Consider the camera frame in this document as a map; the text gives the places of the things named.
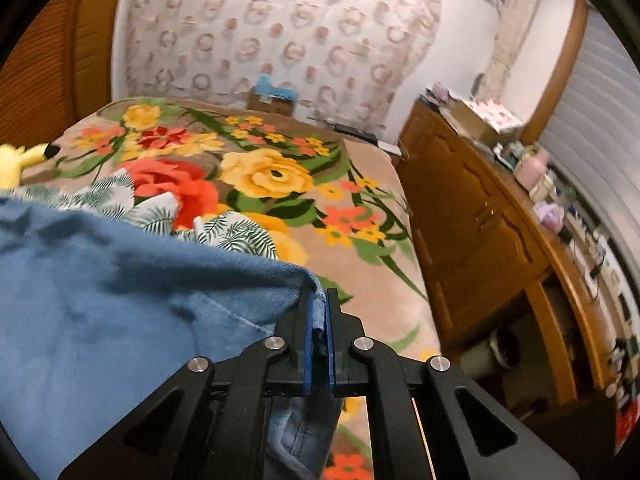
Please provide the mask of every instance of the wooden headboard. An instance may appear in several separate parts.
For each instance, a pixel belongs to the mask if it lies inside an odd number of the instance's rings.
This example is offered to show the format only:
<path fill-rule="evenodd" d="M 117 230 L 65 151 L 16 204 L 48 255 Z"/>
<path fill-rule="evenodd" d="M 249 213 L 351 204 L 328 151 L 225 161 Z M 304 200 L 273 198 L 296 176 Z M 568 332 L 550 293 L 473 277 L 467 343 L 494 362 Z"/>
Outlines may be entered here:
<path fill-rule="evenodd" d="M 0 70 L 0 144 L 57 139 L 110 101 L 117 0 L 50 0 Z"/>

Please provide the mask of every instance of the large yellow rose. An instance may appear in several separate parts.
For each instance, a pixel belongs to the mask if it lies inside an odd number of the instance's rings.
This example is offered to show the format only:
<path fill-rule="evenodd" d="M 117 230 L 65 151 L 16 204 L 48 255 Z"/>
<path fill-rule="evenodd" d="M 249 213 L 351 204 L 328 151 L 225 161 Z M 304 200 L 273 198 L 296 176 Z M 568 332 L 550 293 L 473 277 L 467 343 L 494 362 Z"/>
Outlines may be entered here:
<path fill-rule="evenodd" d="M 306 168 L 269 148 L 225 153 L 220 169 L 220 180 L 251 198 L 284 198 L 307 192 L 314 184 Z"/>
<path fill-rule="evenodd" d="M 122 118 L 127 128 L 141 131 L 156 126 L 161 114 L 159 106 L 133 105 L 127 108 Z"/>
<path fill-rule="evenodd" d="M 290 264 L 303 266 L 306 264 L 308 254 L 297 241 L 289 236 L 289 227 L 284 220 L 274 216 L 263 215 L 261 213 L 242 213 L 258 225 L 263 227 L 273 240 L 276 246 L 278 259 Z"/>

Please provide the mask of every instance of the wooden desk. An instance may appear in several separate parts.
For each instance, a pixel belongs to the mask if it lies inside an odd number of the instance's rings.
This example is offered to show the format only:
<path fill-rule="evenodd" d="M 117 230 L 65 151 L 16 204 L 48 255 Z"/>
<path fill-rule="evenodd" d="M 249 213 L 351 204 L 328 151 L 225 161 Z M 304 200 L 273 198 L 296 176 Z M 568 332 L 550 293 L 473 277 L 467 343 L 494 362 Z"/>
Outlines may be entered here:
<path fill-rule="evenodd" d="M 419 102 L 400 138 L 408 160 L 399 163 L 398 175 L 443 347 L 468 346 L 513 317 L 510 306 L 525 298 L 542 333 L 559 402 L 577 399 L 584 389 L 562 326 L 567 315 L 584 345 L 588 388 L 606 388 L 615 370 L 608 363 L 612 344 L 604 313 L 570 250 L 533 215 L 528 194 Z M 550 294 L 550 283 L 559 285 L 566 312 Z"/>

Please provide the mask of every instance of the yellow plush toy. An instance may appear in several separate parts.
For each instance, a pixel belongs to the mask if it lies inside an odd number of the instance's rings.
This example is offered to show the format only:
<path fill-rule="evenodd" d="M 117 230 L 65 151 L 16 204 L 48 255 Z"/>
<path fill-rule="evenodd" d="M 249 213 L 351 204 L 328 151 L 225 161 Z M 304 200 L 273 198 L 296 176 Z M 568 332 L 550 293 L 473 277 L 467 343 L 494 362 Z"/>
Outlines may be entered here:
<path fill-rule="evenodd" d="M 10 144 L 0 146 L 0 189 L 20 186 L 22 170 L 30 168 L 56 156 L 60 147 L 55 144 L 38 144 L 25 151 L 24 146 L 15 148 Z"/>

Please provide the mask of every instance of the floral bedspread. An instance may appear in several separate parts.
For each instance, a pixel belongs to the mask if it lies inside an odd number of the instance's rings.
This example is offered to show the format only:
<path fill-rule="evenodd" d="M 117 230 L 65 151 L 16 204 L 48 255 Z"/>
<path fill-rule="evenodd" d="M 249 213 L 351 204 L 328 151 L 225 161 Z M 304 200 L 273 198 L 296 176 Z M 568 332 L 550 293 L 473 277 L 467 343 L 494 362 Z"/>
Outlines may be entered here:
<path fill-rule="evenodd" d="M 404 194 L 377 147 L 274 114 L 152 98 L 108 105 L 56 143 L 60 154 L 26 171 L 23 185 L 72 192 L 125 168 L 136 204 L 174 194 L 174 230 L 241 212 L 279 259 L 336 286 L 367 335 L 412 358 L 438 351 Z M 323 475 L 372 477 L 363 399 L 345 402 Z"/>

